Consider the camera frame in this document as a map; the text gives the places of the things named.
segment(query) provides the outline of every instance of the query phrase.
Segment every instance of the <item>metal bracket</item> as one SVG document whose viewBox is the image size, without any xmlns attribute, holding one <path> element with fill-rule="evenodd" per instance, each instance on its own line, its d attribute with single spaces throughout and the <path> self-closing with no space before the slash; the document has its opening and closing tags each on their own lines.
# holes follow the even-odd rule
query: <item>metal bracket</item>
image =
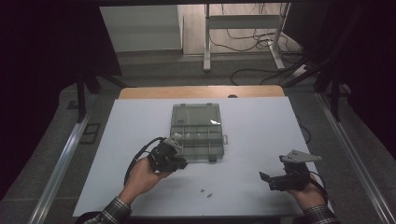
<svg viewBox="0 0 396 224">
<path fill-rule="evenodd" d="M 282 162 L 303 163 L 308 161 L 321 161 L 320 156 L 314 156 L 297 150 L 292 150 L 288 155 L 282 157 Z"/>
<path fill-rule="evenodd" d="M 173 137 L 165 138 L 165 140 L 163 140 L 163 142 L 168 146 L 175 147 L 176 149 L 179 149 L 179 150 L 183 149 L 183 147 L 181 145 L 179 145 L 177 140 Z"/>
</svg>

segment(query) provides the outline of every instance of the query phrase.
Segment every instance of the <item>white table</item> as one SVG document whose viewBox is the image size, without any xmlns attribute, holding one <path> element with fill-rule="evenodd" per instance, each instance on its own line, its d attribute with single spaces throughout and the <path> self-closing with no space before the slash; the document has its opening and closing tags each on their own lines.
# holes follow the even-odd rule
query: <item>white table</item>
<svg viewBox="0 0 396 224">
<path fill-rule="evenodd" d="M 304 138 L 287 97 L 257 97 L 117 100 L 74 216 L 101 211 L 119 194 L 136 152 L 151 139 L 169 135 L 173 105 L 205 103 L 220 107 L 223 134 L 229 140 L 223 160 L 191 163 L 176 171 L 135 200 L 132 216 L 300 215 L 294 199 L 286 192 L 271 191 L 259 171 L 285 174 L 278 156 L 292 149 L 309 153 Z M 307 166 L 317 171 L 313 162 Z"/>
</svg>

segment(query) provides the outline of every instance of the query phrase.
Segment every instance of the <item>black cable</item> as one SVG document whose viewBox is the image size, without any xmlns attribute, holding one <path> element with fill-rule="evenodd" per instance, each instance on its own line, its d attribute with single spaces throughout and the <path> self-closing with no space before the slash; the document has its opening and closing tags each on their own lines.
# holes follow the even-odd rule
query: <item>black cable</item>
<svg viewBox="0 0 396 224">
<path fill-rule="evenodd" d="M 288 78 L 290 75 L 292 74 L 292 72 L 290 72 L 289 74 L 286 74 L 284 76 L 282 76 L 279 81 L 276 83 L 276 85 L 280 86 L 280 83 L 282 83 L 286 78 Z"/>
<path fill-rule="evenodd" d="M 227 15 L 227 11 L 225 10 L 223 4 L 221 4 L 221 12 L 222 12 L 223 15 Z M 266 36 L 266 35 L 269 35 L 269 34 L 256 35 L 257 29 L 254 29 L 253 35 L 250 35 L 250 36 L 231 36 L 230 31 L 229 31 L 228 29 L 226 29 L 226 31 L 227 31 L 228 37 L 230 37 L 231 39 L 249 39 L 249 38 L 255 39 L 255 40 L 257 41 L 257 42 L 256 42 L 256 45 L 255 45 L 255 47 L 256 47 L 257 49 L 265 49 L 265 48 L 268 48 L 268 47 L 269 47 L 269 44 L 268 44 L 268 42 L 266 42 L 266 41 L 272 41 L 272 39 L 270 39 L 270 38 L 265 39 L 265 40 L 261 40 L 261 38 L 262 38 L 263 36 Z M 254 49 L 254 47 L 249 48 L 249 49 L 233 49 L 233 48 L 228 47 L 228 46 L 225 46 L 225 45 L 215 44 L 215 43 L 212 41 L 212 39 L 210 39 L 210 41 L 211 41 L 212 44 L 214 44 L 215 46 L 224 47 L 224 48 L 231 49 L 231 50 L 235 50 L 235 51 L 248 51 L 248 50 L 250 50 L 250 49 Z"/>
<path fill-rule="evenodd" d="M 253 71 L 253 72 L 268 72 L 268 73 L 277 73 L 278 71 L 270 71 L 270 70 L 263 70 L 263 69 L 254 69 L 254 68 L 244 68 L 244 69 L 239 69 L 234 71 L 231 75 L 230 75 L 230 80 L 231 82 L 235 85 L 235 86 L 239 86 L 239 84 L 237 84 L 235 81 L 233 81 L 233 77 L 239 73 L 239 72 L 243 72 L 243 71 Z"/>
<path fill-rule="evenodd" d="M 234 76 L 235 76 L 237 73 L 239 73 L 239 72 L 243 72 L 243 71 L 254 71 L 254 72 L 276 73 L 276 74 L 274 74 L 274 75 L 272 75 L 272 76 L 270 76 L 270 77 L 266 77 L 265 79 L 263 79 L 263 80 L 260 82 L 260 85 L 262 85 L 262 83 L 263 83 L 264 81 L 268 80 L 268 79 L 271 79 L 271 78 L 274 78 L 274 77 L 277 77 L 277 76 L 281 76 L 281 75 L 283 75 L 283 74 L 286 74 L 286 73 L 289 72 L 289 71 L 292 71 L 293 69 L 297 69 L 299 66 L 301 66 L 301 64 L 305 63 L 306 60 L 307 60 L 306 58 L 302 58 L 297 64 L 294 64 L 294 65 L 292 65 L 291 67 L 289 67 L 289 68 L 287 68 L 287 69 L 285 69 L 285 70 L 282 70 L 282 71 L 280 71 L 280 72 L 279 72 L 279 71 L 272 71 L 272 70 L 264 70 L 264 69 L 253 69 L 253 68 L 239 69 L 239 70 L 234 71 L 234 72 L 230 75 L 230 80 L 231 80 L 231 82 L 232 82 L 235 86 L 239 86 L 239 84 L 237 84 L 237 83 L 234 81 Z"/>
<path fill-rule="evenodd" d="M 314 175 L 316 175 L 317 177 L 319 177 L 319 179 L 320 179 L 320 181 L 322 182 L 322 184 L 323 184 L 323 188 L 324 189 L 326 189 L 327 187 L 326 187 L 326 182 L 324 181 L 324 179 L 321 177 L 321 175 L 319 175 L 318 173 L 315 173 L 315 172 L 313 172 L 313 171 L 309 171 L 311 174 L 314 174 Z"/>
<path fill-rule="evenodd" d="M 318 183 L 318 181 L 312 179 L 311 177 L 306 178 L 304 175 L 302 175 L 302 174 L 300 174 L 300 173 L 298 173 L 298 172 L 296 172 L 294 170 L 291 170 L 291 169 L 285 169 L 285 171 L 293 172 L 294 174 L 296 174 L 300 178 L 302 178 L 305 181 L 308 181 L 309 183 L 313 184 L 315 187 L 317 187 L 320 190 L 325 204 L 327 205 L 329 203 L 329 194 L 327 193 L 327 190 Z"/>
<path fill-rule="evenodd" d="M 211 37 L 210 35 L 209 35 L 209 39 L 210 39 L 210 42 L 211 42 L 213 45 L 215 45 L 215 46 L 224 47 L 224 48 L 226 48 L 226 49 L 231 49 L 231 50 L 235 50 L 235 51 L 239 51 L 239 52 L 244 52 L 244 51 L 248 51 L 248 50 L 254 49 L 254 48 L 256 48 L 256 46 L 257 46 L 260 42 L 269 41 L 269 40 L 260 40 L 260 41 L 258 41 L 258 43 L 256 43 L 253 47 L 248 48 L 248 49 L 233 49 L 233 48 L 231 48 L 231 47 L 228 47 L 228 46 L 225 46 L 225 45 L 221 45 L 221 44 L 217 44 L 217 43 L 213 42 L 212 37 Z"/>
<path fill-rule="evenodd" d="M 266 80 L 269 80 L 269 79 L 274 78 L 276 76 L 284 75 L 285 73 L 288 73 L 288 72 L 289 73 L 286 74 L 286 76 L 291 76 L 291 74 L 294 72 L 294 70 L 296 70 L 298 67 L 300 67 L 302 64 L 304 64 L 306 61 L 307 61 L 307 59 L 305 57 L 303 57 L 299 62 L 295 63 L 294 65 L 290 66 L 289 68 L 287 68 L 285 70 L 282 70 L 280 73 L 263 79 L 260 82 L 260 85 L 262 85 L 264 83 L 264 81 L 266 81 Z"/>
<path fill-rule="evenodd" d="M 128 170 L 126 171 L 126 174 L 125 174 L 125 177 L 124 177 L 124 186 L 125 186 L 126 182 L 128 181 L 129 175 L 130 175 L 132 169 L 134 168 L 134 165 L 136 164 L 136 162 L 137 162 L 137 160 L 139 159 L 139 157 L 141 157 L 142 154 L 143 154 L 144 152 L 147 152 L 146 149 L 148 149 L 148 147 L 149 147 L 151 144 L 153 144 L 154 142 L 156 142 L 156 141 L 158 141 L 158 140 L 163 141 L 163 139 L 165 139 L 165 138 L 163 138 L 163 137 L 154 138 L 154 139 L 151 140 L 147 145 L 143 146 L 143 147 L 139 150 L 139 152 L 137 152 L 137 154 L 134 156 L 134 159 L 133 159 L 133 160 L 131 161 L 131 163 L 129 164 Z"/>
<path fill-rule="evenodd" d="M 309 130 L 303 125 L 303 121 L 300 119 L 300 117 L 298 117 L 296 115 L 296 118 L 297 118 L 297 123 L 300 126 L 300 128 L 304 129 L 306 131 L 306 133 L 308 133 L 308 139 L 305 140 L 305 143 L 308 144 L 309 142 L 311 142 L 311 138 L 312 138 L 311 132 L 309 132 Z"/>
<path fill-rule="evenodd" d="M 295 53 L 295 54 L 294 53 L 293 54 L 291 54 L 291 53 L 280 53 L 280 57 L 282 58 L 282 61 L 294 64 L 294 63 L 298 63 L 298 61 L 297 62 L 291 62 L 289 59 L 285 58 L 285 55 L 303 55 L 303 54 L 298 54 L 298 53 Z"/>
</svg>

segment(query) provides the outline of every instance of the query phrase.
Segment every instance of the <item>white panel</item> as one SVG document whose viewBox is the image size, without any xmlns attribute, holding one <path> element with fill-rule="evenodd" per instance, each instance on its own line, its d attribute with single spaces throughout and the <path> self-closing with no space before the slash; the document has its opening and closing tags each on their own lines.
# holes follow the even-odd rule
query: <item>white panel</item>
<svg viewBox="0 0 396 224">
<path fill-rule="evenodd" d="M 132 216 L 286 216 L 301 214 L 286 192 L 271 191 L 259 171 L 285 174 L 279 155 L 308 152 L 289 98 L 117 100 L 93 161 L 74 216 L 101 211 L 120 193 L 137 151 L 168 136 L 174 104 L 219 104 L 224 158 L 191 163 L 162 180 L 133 203 Z M 308 169 L 316 172 L 313 162 Z"/>
<path fill-rule="evenodd" d="M 181 49 L 177 6 L 100 9 L 116 52 Z"/>
</svg>

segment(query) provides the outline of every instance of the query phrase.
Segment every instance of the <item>person's hand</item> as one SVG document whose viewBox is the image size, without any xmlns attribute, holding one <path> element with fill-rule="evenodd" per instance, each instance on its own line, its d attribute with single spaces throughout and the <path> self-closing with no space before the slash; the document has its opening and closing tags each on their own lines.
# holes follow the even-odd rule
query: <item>person's hand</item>
<svg viewBox="0 0 396 224">
<path fill-rule="evenodd" d="M 119 198 L 126 204 L 131 205 L 138 195 L 151 190 L 160 180 L 170 174 L 172 173 L 154 173 L 149 166 L 149 159 L 147 157 L 142 158 L 134 165 Z"/>
<path fill-rule="evenodd" d="M 303 190 L 290 189 L 288 193 L 294 197 L 303 211 L 311 207 L 326 204 L 320 190 L 311 183 Z"/>
</svg>

